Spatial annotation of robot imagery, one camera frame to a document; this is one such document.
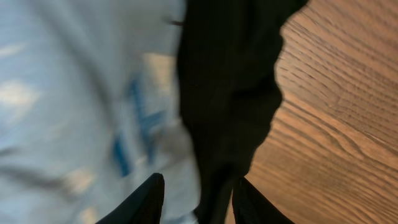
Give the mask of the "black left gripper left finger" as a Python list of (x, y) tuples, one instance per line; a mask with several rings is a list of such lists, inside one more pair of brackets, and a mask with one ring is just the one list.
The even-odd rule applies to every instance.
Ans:
[(163, 175), (152, 174), (97, 224), (159, 224), (164, 204), (164, 190)]

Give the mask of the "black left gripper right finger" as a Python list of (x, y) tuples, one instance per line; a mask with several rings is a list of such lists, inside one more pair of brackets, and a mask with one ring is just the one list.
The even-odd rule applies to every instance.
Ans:
[(235, 224), (294, 224), (244, 177), (234, 185), (232, 206)]

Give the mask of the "light blue printed t-shirt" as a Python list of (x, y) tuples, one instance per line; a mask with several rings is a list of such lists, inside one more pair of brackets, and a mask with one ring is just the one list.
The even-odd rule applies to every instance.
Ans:
[(95, 223), (151, 174), (162, 223), (196, 223), (178, 113), (185, 1), (1, 1), (1, 222)]

